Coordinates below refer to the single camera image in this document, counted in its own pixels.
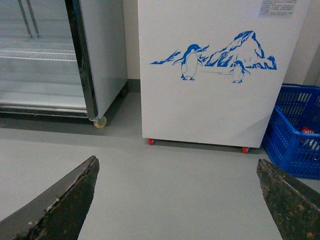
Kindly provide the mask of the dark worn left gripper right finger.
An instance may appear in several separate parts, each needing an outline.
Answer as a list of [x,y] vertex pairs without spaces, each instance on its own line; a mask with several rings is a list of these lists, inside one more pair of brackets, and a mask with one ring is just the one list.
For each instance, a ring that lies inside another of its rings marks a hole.
[[263,199],[284,240],[320,238],[320,193],[266,159],[256,173]]

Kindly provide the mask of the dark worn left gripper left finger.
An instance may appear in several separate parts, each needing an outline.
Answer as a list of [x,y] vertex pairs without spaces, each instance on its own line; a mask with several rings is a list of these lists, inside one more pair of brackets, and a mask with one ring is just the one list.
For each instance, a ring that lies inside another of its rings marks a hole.
[[2,240],[76,240],[91,207],[100,163],[91,156],[0,222]]

